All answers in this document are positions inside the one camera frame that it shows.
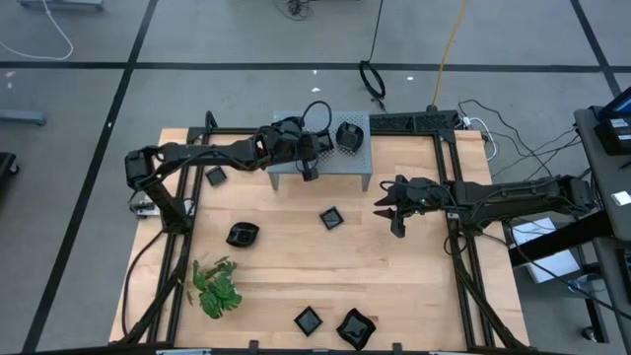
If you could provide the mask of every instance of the wooden tabletop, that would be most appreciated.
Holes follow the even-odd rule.
[[[184,143],[186,132],[164,129],[160,144]],[[229,144],[243,138],[213,135],[211,143]],[[463,178],[491,183],[479,132],[458,131],[456,139]],[[373,136],[372,146],[374,174],[367,192],[362,191],[360,178],[352,176],[320,176],[311,182],[303,182],[300,176],[281,176],[280,187],[274,191],[266,172],[230,168],[224,168],[226,183],[217,187],[202,183],[185,287],[197,295],[190,280],[193,260],[210,267],[229,255],[239,264],[233,277],[244,300],[238,309],[214,320],[202,312],[198,300],[191,306],[184,297],[175,346],[244,348],[256,339],[261,348],[350,350],[335,329],[348,311],[357,308],[377,326],[365,349],[389,350],[393,342],[406,350],[465,349],[454,267],[443,251],[445,213],[406,219],[404,239],[392,235],[389,222],[373,214],[374,202],[385,196],[380,181],[397,174],[438,180],[432,139]],[[447,146],[444,150],[452,178]],[[189,176],[190,191],[194,174]],[[172,193],[177,179],[178,174],[173,174],[165,181]],[[345,222],[327,231],[318,214],[331,206],[337,207]],[[225,243],[231,226],[241,221],[260,227],[250,248]],[[160,228],[159,218],[139,222],[130,260]],[[491,225],[486,233],[503,238],[499,224]],[[128,326],[155,296],[165,240],[153,245],[134,269]],[[515,337],[528,343],[506,248],[482,238],[477,239],[477,248],[489,303]],[[476,343],[483,344],[479,312],[470,298],[469,303]],[[168,300],[164,306],[159,339],[165,338],[171,304]],[[294,324],[307,306],[323,320],[309,337]],[[119,303],[110,339],[120,337]]]

